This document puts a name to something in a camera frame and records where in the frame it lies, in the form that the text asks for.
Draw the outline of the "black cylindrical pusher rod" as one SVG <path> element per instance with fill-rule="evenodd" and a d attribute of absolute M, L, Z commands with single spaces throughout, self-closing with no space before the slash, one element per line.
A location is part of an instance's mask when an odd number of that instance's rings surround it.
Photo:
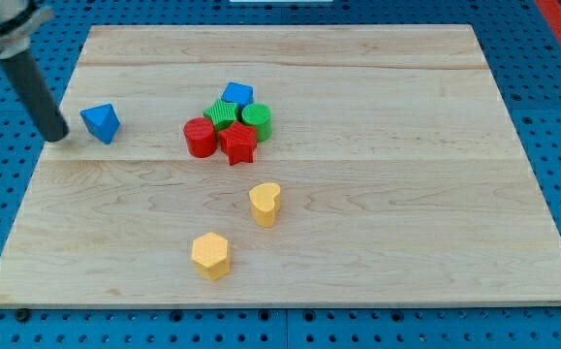
<path fill-rule="evenodd" d="M 43 139 L 49 143 L 65 139 L 68 124 L 31 51 L 0 59 L 0 66 Z"/>

